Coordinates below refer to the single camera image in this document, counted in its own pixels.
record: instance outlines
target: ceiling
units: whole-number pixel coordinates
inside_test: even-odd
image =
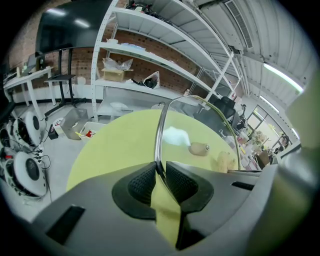
[[[284,110],[298,91],[263,67],[267,62],[305,87],[319,59],[296,20],[273,0],[195,0],[220,38],[236,50],[251,94],[268,97]]]

